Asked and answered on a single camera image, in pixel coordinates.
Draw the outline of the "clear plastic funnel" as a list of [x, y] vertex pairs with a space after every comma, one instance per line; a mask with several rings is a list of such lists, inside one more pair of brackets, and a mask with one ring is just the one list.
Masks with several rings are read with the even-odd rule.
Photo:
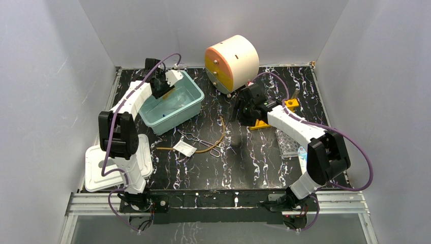
[[173, 106], [177, 109], [187, 106], [194, 100], [188, 92], [178, 92], [173, 96]]

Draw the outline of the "tan rubber tube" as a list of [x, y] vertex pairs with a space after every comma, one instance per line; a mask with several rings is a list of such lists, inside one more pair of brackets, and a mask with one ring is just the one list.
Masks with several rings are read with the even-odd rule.
[[196, 150], [194, 153], [195, 154], [202, 154], [202, 153], [206, 153], [208, 151], [211, 150], [216, 150], [217, 148], [223, 148], [225, 146], [225, 143], [223, 143], [223, 139], [225, 138], [226, 135], [226, 123], [225, 120], [223, 119], [223, 117], [220, 115], [219, 116], [221, 123], [222, 123], [222, 134], [220, 136], [220, 138], [215, 141], [214, 143], [210, 143], [208, 141], [205, 141], [197, 136], [195, 136], [193, 133], [185, 133], [184, 131], [181, 130], [177, 130], [178, 132], [180, 132], [184, 138], [186, 138], [187, 140], [192, 140], [195, 142], [199, 142], [202, 145], [205, 145], [207, 147], [207, 149], [203, 149], [203, 150]]

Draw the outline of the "large glass test tube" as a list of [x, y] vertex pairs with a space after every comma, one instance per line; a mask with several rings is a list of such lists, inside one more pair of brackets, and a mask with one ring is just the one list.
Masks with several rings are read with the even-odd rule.
[[295, 91], [294, 91], [294, 93], [291, 96], [291, 100], [296, 100], [297, 97], [298, 97], [298, 95], [299, 95], [299, 89], [296, 88]]

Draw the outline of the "test tube brush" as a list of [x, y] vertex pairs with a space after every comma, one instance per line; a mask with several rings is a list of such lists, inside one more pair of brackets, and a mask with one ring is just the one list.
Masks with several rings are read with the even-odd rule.
[[175, 92], [175, 87], [174, 87], [174, 86], [170, 87], [170, 90], [169, 90], [168, 92], [166, 92], [166, 93], [162, 96], [162, 99], [163, 99], [163, 100], [168, 99], [168, 97], [169, 97], [170, 95], [172, 95], [174, 92]]

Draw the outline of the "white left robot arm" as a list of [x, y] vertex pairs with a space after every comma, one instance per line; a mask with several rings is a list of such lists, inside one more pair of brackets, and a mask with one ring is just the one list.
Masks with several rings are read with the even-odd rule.
[[145, 60], [144, 76], [130, 83], [128, 90], [109, 111], [98, 116], [100, 148], [105, 152], [101, 176], [119, 172], [124, 191], [135, 194], [132, 205], [147, 211], [152, 198], [143, 193], [145, 177], [139, 166], [140, 146], [135, 118], [144, 102], [151, 96], [162, 97], [174, 87], [166, 78], [164, 62], [155, 58]]

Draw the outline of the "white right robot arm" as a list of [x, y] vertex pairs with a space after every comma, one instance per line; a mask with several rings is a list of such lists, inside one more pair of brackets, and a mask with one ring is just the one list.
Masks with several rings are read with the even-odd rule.
[[305, 206], [308, 195], [351, 166], [342, 135], [309, 125], [304, 118], [290, 111], [285, 102], [268, 99], [257, 84], [240, 90], [231, 120], [239, 121], [241, 126], [252, 126], [261, 120], [305, 148], [306, 170], [286, 190], [286, 203], [292, 210], [300, 210]]

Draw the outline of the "teal plastic bin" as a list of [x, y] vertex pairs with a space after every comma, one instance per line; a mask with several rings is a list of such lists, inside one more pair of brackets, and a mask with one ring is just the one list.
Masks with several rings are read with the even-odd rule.
[[150, 96], [138, 111], [145, 125], [157, 135], [168, 132], [201, 111], [203, 91], [187, 72], [180, 72], [182, 79], [175, 83], [172, 93], [166, 98]]

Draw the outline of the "metal crucible tongs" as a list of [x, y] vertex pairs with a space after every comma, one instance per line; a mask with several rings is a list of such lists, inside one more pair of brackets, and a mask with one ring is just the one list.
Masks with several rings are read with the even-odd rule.
[[179, 132], [186, 140], [198, 142], [204, 146], [206, 146], [209, 150], [209, 153], [211, 156], [219, 158], [221, 156], [221, 152], [218, 150], [225, 147], [225, 144], [223, 142], [214, 142], [210, 143], [208, 141], [202, 140], [199, 137], [194, 136], [192, 133], [186, 133], [180, 129], [177, 129], [177, 132]]

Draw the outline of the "round drawer cabinet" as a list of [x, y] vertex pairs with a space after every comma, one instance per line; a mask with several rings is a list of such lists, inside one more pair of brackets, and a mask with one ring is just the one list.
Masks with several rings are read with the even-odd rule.
[[253, 44], [241, 35], [208, 47], [204, 62], [211, 83], [225, 95], [252, 81], [259, 71], [258, 53]]

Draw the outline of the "yellow test tube rack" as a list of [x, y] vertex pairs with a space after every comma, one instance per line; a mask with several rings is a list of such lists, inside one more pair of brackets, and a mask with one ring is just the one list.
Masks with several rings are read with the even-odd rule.
[[258, 129], [265, 129], [269, 128], [271, 126], [282, 129], [285, 132], [288, 130], [294, 130], [295, 124], [298, 124], [294, 122], [294, 119], [290, 118], [289, 115], [294, 114], [294, 109], [299, 106], [299, 102], [297, 98], [294, 99], [284, 99], [281, 103], [281, 105], [278, 105], [273, 108], [271, 112], [269, 112], [267, 122], [264, 122], [263, 120], [256, 120], [256, 124], [254, 126], [250, 126], [249, 129], [251, 131], [258, 130]]

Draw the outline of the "white sachet packet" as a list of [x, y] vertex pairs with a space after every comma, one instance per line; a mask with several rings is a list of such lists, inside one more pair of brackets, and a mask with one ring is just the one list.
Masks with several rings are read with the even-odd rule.
[[185, 155], [186, 157], [191, 157], [197, 151], [197, 148], [193, 147], [192, 145], [187, 144], [183, 140], [178, 141], [173, 146], [173, 149], [175, 151], [178, 151], [181, 154]]

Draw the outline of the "clear acrylic tube rack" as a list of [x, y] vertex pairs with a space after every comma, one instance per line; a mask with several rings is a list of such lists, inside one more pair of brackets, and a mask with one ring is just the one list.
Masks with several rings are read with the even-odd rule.
[[276, 139], [279, 146], [280, 156], [282, 159], [297, 157], [300, 144], [280, 129], [275, 131]]

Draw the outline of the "blue correction tape package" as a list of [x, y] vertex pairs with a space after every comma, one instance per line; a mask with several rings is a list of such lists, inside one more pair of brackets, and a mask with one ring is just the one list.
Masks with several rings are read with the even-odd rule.
[[300, 146], [297, 150], [301, 173], [304, 174], [306, 172], [307, 166], [307, 151], [303, 146]]

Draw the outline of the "white bin lid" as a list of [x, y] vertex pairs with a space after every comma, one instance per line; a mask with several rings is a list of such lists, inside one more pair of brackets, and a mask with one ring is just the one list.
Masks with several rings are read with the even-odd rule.
[[[129, 180], [126, 192], [131, 194], [143, 193], [147, 179], [153, 173], [153, 164], [148, 137], [139, 134], [139, 146], [136, 154], [129, 160], [121, 157], [108, 158], [105, 172], [117, 168], [122, 169]], [[106, 152], [99, 145], [92, 146], [85, 153], [85, 188], [89, 192], [104, 190], [116, 185], [124, 184], [126, 179], [121, 172], [115, 171], [102, 176]]]

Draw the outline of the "aluminium table frame rail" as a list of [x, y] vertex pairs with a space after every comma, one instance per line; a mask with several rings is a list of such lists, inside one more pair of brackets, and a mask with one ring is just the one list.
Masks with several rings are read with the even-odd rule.
[[[73, 193], [66, 210], [67, 216], [109, 216], [115, 209], [121, 215], [133, 215], [148, 211], [153, 203], [157, 213], [167, 213], [179, 210], [208, 209], [256, 209], [264, 208], [264, 203], [276, 203], [283, 191], [276, 190], [244, 190], [244, 191], [150, 191], [144, 194], [146, 200], [143, 211], [134, 210], [125, 201], [113, 194], [107, 193]], [[322, 214], [366, 214], [369, 213], [367, 203], [362, 193], [347, 191], [317, 192], [320, 213]]]

